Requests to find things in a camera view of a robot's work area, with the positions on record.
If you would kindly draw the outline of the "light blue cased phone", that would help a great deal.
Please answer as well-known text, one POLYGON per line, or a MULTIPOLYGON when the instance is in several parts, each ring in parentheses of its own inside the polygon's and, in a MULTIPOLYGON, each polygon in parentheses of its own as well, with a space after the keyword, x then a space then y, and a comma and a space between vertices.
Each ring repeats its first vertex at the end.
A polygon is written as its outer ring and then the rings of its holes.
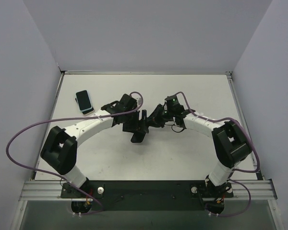
POLYGON ((88 91, 79 91, 76 94, 77 103, 81 112, 91 110, 93 108, 88 91))

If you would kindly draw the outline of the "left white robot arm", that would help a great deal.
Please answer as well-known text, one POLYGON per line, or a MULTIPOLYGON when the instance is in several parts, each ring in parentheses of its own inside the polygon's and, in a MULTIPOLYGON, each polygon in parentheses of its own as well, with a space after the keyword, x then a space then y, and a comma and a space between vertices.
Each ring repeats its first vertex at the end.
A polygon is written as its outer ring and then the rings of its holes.
POLYGON ((54 126, 49 131, 40 156, 72 183, 72 192, 76 196, 83 197, 89 191, 89 180, 76 166, 78 147, 97 133, 119 124, 123 124, 123 131, 133 133, 133 143, 140 143, 148 133, 146 118, 147 111, 139 112, 135 105, 107 104, 93 116, 74 125, 64 128, 54 126))

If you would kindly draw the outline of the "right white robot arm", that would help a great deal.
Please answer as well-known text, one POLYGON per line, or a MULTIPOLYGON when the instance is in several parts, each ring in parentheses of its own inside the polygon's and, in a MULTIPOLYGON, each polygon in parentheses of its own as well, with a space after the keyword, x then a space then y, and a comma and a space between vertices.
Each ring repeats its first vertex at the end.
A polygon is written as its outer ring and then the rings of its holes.
POLYGON ((164 127, 170 121, 178 127, 194 130, 213 140, 218 162, 207 176, 206 182, 214 187, 226 183, 236 166, 252 152, 246 135, 235 122, 213 122, 194 110, 185 109, 183 105, 170 108, 158 104, 147 118, 147 125, 164 127))

